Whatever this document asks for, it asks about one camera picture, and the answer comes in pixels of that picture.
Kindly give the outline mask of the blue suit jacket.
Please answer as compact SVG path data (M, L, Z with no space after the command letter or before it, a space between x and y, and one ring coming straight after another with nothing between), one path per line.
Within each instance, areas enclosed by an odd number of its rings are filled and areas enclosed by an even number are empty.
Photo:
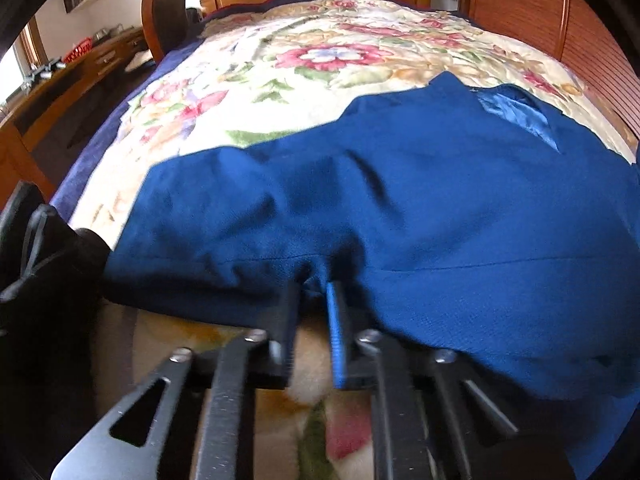
M386 330L521 388L578 478L639 403L639 168L514 86L360 96L335 122L167 159L108 258L130 307L251 326L340 282Z

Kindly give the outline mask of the black clothing pile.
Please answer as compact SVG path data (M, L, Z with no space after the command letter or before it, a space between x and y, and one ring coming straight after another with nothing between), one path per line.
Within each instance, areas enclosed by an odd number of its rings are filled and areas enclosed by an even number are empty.
M92 337L110 248L22 181L1 213L1 475L47 479L96 421Z

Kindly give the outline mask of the wooden desk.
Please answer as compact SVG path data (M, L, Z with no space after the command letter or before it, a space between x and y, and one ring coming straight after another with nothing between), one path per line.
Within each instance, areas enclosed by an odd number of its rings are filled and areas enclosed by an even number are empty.
M1 201L15 185L34 182L51 197L111 111L149 75L126 70L146 50L140 27L57 70L1 113Z

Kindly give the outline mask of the floral bed blanket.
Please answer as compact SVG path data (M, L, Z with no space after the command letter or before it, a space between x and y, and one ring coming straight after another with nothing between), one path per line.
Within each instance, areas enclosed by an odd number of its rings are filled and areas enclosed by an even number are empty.
M172 51L149 82L116 108L73 168L89 173L78 202L72 172L55 207L70 225L113 248L149 168L209 148L247 148L332 122L357 96L426 86L449 72L471 87L515 84L591 130L627 162L637 141L561 62L510 36L485 32L452 12L383 0L312 0L214 18L189 49ZM102 415L172 348L209 350L232 328L143 313L106 302L93 346ZM373 479L371 437L326 454L336 416L367 414L364 394L330 393L326 329L298 329L293 385L257 395L256 479Z

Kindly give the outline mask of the black device on desk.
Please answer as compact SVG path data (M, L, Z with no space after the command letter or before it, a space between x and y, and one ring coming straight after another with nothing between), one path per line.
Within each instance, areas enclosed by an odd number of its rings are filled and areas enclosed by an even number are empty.
M38 84L48 81L58 70L64 70L66 64L62 58L52 58L46 64L40 65L32 70L32 72L23 79L21 89L25 92L32 91Z

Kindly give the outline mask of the red basket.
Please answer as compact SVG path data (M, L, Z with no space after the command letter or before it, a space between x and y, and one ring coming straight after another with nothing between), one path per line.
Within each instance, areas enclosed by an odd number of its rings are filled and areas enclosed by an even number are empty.
M76 44L70 52L68 52L64 58L62 58L62 62L65 64L70 64L71 62L81 58L85 54L91 51L93 46L93 40L91 37L86 37L79 44Z

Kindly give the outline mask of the dark wooden chair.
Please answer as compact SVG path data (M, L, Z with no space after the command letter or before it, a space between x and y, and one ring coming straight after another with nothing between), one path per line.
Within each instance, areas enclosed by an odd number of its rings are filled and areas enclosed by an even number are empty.
M186 0L141 0L142 30L156 64L179 47L202 20L198 8L188 8Z

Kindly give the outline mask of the wooden louvered wardrobe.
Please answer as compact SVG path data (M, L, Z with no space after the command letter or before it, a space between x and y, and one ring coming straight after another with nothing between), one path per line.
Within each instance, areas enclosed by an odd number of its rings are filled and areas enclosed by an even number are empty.
M639 78L585 0L461 0L484 29L510 36L565 64L639 134Z

